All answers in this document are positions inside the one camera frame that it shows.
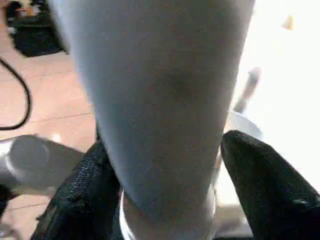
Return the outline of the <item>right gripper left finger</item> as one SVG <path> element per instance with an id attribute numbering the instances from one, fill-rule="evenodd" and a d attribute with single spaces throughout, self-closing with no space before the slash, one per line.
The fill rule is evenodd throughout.
<path id="1" fill-rule="evenodd" d="M 31 239 L 112 239 L 120 187 L 104 143 L 98 140 L 55 192 Z"/>

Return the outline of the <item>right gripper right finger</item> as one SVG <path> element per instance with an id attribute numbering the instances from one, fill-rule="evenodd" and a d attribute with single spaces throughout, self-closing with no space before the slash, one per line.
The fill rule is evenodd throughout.
<path id="1" fill-rule="evenodd" d="M 320 194 L 270 145 L 230 130 L 220 151 L 254 239 L 320 238 Z"/>

